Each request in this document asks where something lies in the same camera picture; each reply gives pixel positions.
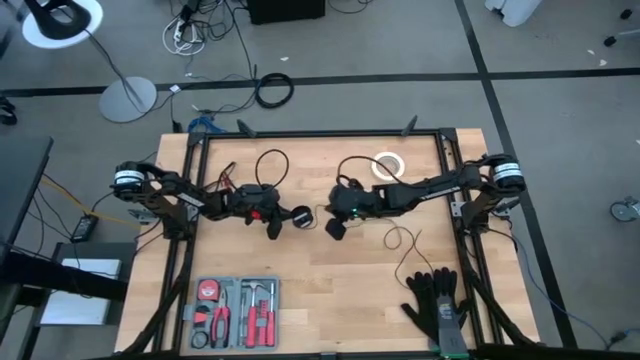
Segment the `gray tool tray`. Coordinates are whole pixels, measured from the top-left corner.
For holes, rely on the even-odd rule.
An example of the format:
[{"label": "gray tool tray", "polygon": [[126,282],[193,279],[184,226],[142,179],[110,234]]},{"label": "gray tool tray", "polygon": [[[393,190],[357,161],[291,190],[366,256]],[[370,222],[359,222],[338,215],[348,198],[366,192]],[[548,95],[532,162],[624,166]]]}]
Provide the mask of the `gray tool tray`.
[{"label": "gray tool tray", "polygon": [[[215,280],[218,282],[220,289],[226,290],[227,292],[227,306],[230,310],[229,316],[229,341],[228,345],[223,346],[223,340],[221,336],[224,332],[224,326],[222,321],[218,321],[217,334],[219,340],[216,342],[216,347],[211,347],[211,323],[213,322],[213,317],[215,310],[219,306],[219,301],[213,300],[200,300],[198,298],[198,291],[200,284],[205,280]],[[246,345],[247,333],[248,333],[248,314],[249,307],[251,305],[251,294],[252,290],[248,286],[250,281],[256,281],[260,283],[262,286],[256,288],[256,307],[258,313],[258,319],[256,321],[257,329],[256,329],[256,344],[254,347],[248,347]],[[266,345],[258,345],[259,344],[259,328],[267,326],[267,319],[261,318],[261,309],[260,309],[260,300],[267,302],[267,310],[270,310],[270,291],[271,284],[274,285],[274,295],[273,295],[273,311],[275,312],[275,343],[274,346],[266,346]],[[187,344],[190,349],[195,351],[202,352],[219,352],[219,351],[228,351],[228,350],[241,350],[241,351],[269,351],[275,350],[278,347],[279,334],[278,334],[278,304],[280,303],[280,281],[276,276],[247,276],[247,277],[226,277],[226,276],[203,276],[196,279],[195,282],[195,303],[191,305],[187,305],[184,309],[184,321],[189,323],[189,339]],[[206,306],[208,308],[207,312],[207,320],[204,322],[204,326],[200,326],[198,328],[195,327],[194,319],[196,316],[196,310],[199,307]],[[242,311],[242,316],[240,316],[240,309],[244,307]],[[196,333],[204,332],[207,335],[206,344],[202,347],[199,347],[201,343],[194,342],[194,337]]]}]

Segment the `lamp base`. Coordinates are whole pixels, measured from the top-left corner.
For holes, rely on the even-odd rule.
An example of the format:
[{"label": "lamp base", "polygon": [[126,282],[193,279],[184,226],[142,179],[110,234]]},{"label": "lamp base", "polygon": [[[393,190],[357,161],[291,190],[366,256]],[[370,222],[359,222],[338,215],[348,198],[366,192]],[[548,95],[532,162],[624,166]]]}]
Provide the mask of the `lamp base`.
[{"label": "lamp base", "polygon": [[102,93],[98,107],[107,120],[126,123],[146,115],[158,98],[156,86],[149,80],[137,76],[127,77],[128,91],[118,80]]}]

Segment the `black floor stripe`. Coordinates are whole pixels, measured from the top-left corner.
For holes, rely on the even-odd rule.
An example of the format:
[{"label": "black floor stripe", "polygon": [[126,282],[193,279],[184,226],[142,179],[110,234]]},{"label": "black floor stripe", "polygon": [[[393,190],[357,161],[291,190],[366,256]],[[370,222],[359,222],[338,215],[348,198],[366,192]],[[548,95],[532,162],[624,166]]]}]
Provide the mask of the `black floor stripe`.
[{"label": "black floor stripe", "polygon": [[[498,97],[496,96],[495,89],[493,88],[493,84],[491,83],[491,78],[489,77],[487,66],[484,62],[484,58],[482,57],[482,52],[480,51],[480,44],[478,43],[478,39],[476,38],[475,32],[473,30],[471,19],[469,18],[469,14],[467,13],[464,1],[456,0],[455,3],[460,15],[460,19],[462,21],[462,25],[464,26],[464,29],[467,33],[467,41],[469,42],[469,47],[471,48],[473,59],[476,62],[478,73],[480,74],[482,87],[484,88],[484,91],[486,93],[487,101],[489,102],[489,108],[491,110],[491,114],[493,115],[493,120],[496,124],[496,127],[498,128],[500,141],[502,142],[502,146],[505,152],[513,154],[515,156],[516,153],[513,146],[513,141],[511,140],[509,129],[507,128],[507,124],[504,120],[502,109],[500,109]],[[529,229],[531,242],[533,243],[533,249],[536,254],[536,259],[538,260],[538,265],[540,266],[540,272],[542,273],[542,280],[544,281],[544,285],[547,290],[547,295],[560,308],[564,309],[565,306],[562,299],[562,294],[560,292],[560,287],[558,286],[558,281],[553,270],[553,265],[551,264],[551,259],[549,258],[547,246],[544,243],[542,230],[540,229],[540,224],[538,223],[538,217],[536,215],[535,209],[533,208],[533,203],[528,192],[525,192],[521,196],[520,202],[527,223],[527,228]],[[565,347],[576,348],[577,341],[573,333],[569,317],[565,313],[558,311],[555,307],[552,306],[551,308],[553,310],[553,316],[555,318],[563,345]]]},{"label": "black floor stripe", "polygon": [[526,79],[571,79],[586,77],[610,77],[640,75],[640,68],[593,69],[593,70],[553,70],[489,73],[491,80],[526,80]]},{"label": "black floor stripe", "polygon": [[[323,76],[294,78],[296,86],[308,85],[339,85],[339,84],[368,84],[368,83],[392,83],[392,82],[424,82],[424,81],[474,81],[480,80],[475,73],[442,73],[442,74],[380,74],[380,75],[354,75],[354,76]],[[156,84],[158,91],[169,91],[174,85],[184,90],[214,90],[214,89],[247,89],[253,88],[255,83],[249,80],[243,81],[202,81],[190,83]],[[273,82],[270,86],[287,86],[285,83]],[[105,86],[78,86],[40,89],[9,89],[2,90],[0,94],[7,97],[31,97],[31,96],[61,96],[61,95],[91,95],[100,94]]]}]

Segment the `toolbox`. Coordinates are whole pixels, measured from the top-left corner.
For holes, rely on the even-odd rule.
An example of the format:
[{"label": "toolbox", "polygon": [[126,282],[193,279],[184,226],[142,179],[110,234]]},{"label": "toolbox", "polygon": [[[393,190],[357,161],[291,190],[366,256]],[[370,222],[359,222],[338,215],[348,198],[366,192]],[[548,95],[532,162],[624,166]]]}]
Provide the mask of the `toolbox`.
[{"label": "toolbox", "polygon": [[277,348],[278,277],[205,276],[195,284],[195,302],[184,311],[190,349],[264,352]]}]

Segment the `tool tray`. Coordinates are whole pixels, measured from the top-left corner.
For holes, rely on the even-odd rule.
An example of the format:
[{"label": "tool tray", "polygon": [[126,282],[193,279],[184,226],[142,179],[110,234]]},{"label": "tool tray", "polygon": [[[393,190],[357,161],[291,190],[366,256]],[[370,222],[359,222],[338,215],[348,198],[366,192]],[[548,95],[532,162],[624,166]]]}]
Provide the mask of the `tool tray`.
[{"label": "tool tray", "polygon": [[[255,345],[247,344],[249,307],[251,306],[252,290],[248,283],[255,281],[261,286],[256,288],[255,305],[257,308],[257,321],[255,330]],[[271,309],[271,285],[273,284],[273,311],[274,311],[274,343],[267,345],[267,312]],[[275,276],[250,276],[250,277],[225,277],[203,276],[196,279],[195,303],[187,305],[184,309],[184,321],[189,323],[188,346],[195,351],[269,351],[278,347],[278,304],[280,298],[280,281]],[[216,309],[220,306],[220,295],[226,291],[226,305],[229,308],[229,333],[228,341],[223,339],[224,323],[220,319],[216,333],[218,340],[213,342],[211,333],[212,323]]]}]

